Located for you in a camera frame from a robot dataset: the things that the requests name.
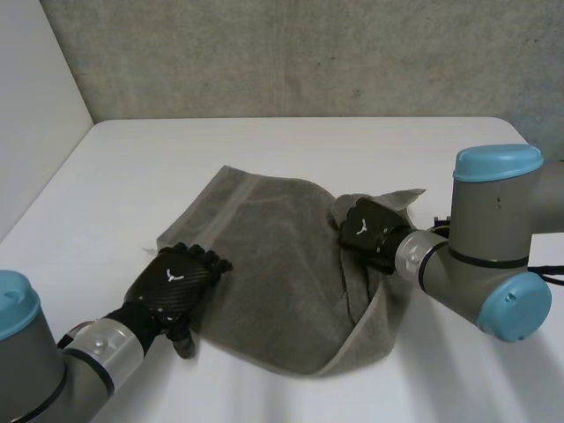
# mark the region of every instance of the robotic hand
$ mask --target robotic hand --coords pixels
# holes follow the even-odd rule
[[[189,314],[232,265],[179,243],[162,249],[125,295],[123,305],[83,323],[55,345],[39,298],[23,275],[0,271],[0,421],[86,423],[167,336],[183,358],[195,346]]]
[[[189,330],[189,312],[214,287],[221,275],[233,269],[227,260],[198,245],[183,243],[164,248],[125,294],[125,305],[139,304],[150,311],[176,352],[184,359],[196,348]]]

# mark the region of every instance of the carbon fiber palm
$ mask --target carbon fiber palm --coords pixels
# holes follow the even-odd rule
[[[159,252],[125,294],[125,302],[146,306],[161,332],[168,333],[179,319],[186,320],[185,315],[204,293],[230,270],[231,264],[213,251],[179,243]]]

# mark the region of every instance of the table surface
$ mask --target table surface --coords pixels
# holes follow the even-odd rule
[[[155,239],[222,165],[316,182],[332,194],[425,188],[414,223],[449,214],[456,153],[523,143],[492,118],[112,121],[96,125],[0,244],[59,338],[118,308]],[[561,263],[562,235],[536,236],[531,263]],[[564,416],[564,288],[541,330],[517,345],[481,333],[416,292],[386,359],[295,380],[201,345],[183,361],[160,338],[97,423],[551,422]]]

